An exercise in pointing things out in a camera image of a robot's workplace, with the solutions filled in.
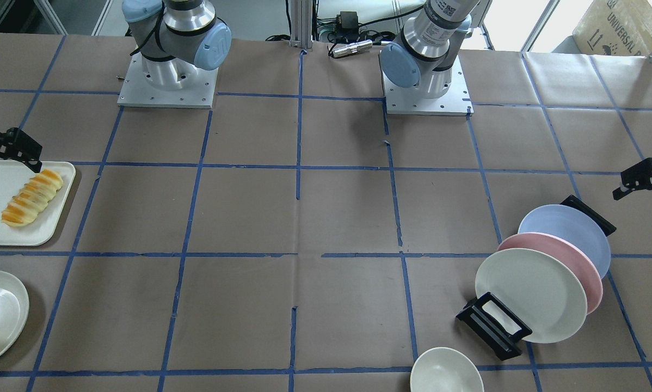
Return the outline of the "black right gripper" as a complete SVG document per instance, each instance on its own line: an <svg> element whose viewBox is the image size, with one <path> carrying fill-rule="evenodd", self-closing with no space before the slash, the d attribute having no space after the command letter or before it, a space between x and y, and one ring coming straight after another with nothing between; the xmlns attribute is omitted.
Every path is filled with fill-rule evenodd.
<svg viewBox="0 0 652 392"><path fill-rule="evenodd" d="M19 127L0 132L0 159L23 163L32 172L41 172L42 146Z"/></svg>

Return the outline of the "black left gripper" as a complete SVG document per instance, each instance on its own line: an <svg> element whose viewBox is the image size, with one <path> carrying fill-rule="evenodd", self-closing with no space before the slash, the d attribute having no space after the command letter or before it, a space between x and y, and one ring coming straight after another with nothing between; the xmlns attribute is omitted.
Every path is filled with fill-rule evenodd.
<svg viewBox="0 0 652 392"><path fill-rule="evenodd" d="M646 158L620 172L620 185L612 191L612 196L614 200L620 200L640 189L652 189L652 158Z"/></svg>

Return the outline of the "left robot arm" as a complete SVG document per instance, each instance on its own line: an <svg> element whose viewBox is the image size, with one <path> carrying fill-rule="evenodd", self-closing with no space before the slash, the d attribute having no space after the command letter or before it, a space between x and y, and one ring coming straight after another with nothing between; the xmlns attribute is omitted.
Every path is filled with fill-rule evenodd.
<svg viewBox="0 0 652 392"><path fill-rule="evenodd" d="M450 57L468 1L425 1L396 37L355 59L369 92L334 102L364 137L359 149L319 163L316 114L306 99L294 171L275 172L288 216L361 223L395 245L433 250L435 234L480 234L488 250L525 214L574 195L618 230L615 253L652 255L652 189L614 200L620 172L652 157L652 64L645 57L458 50L431 97L432 73Z"/></svg>

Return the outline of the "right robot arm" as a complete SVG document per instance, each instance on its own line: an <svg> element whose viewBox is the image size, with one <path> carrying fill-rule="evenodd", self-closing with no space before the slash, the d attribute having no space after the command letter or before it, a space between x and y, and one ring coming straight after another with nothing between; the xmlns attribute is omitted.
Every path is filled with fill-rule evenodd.
<svg viewBox="0 0 652 392"><path fill-rule="evenodd" d="M230 27L209 1L124 1L122 13L137 47L131 57L153 92L214 94L217 69L231 49ZM0 159L41 171L42 146L18 127L0 131Z"/></svg>

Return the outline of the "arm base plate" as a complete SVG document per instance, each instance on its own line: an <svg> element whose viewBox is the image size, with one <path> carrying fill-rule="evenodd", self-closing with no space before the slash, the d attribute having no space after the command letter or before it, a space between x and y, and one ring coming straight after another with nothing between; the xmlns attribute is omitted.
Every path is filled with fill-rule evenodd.
<svg viewBox="0 0 652 392"><path fill-rule="evenodd" d="M137 53L119 92L123 107L211 109L218 69L197 69L181 59L153 62Z"/></svg>
<svg viewBox="0 0 652 392"><path fill-rule="evenodd" d="M475 112L459 57L450 69L424 75L416 86L399 87L385 74L382 83L389 114L466 116Z"/></svg>

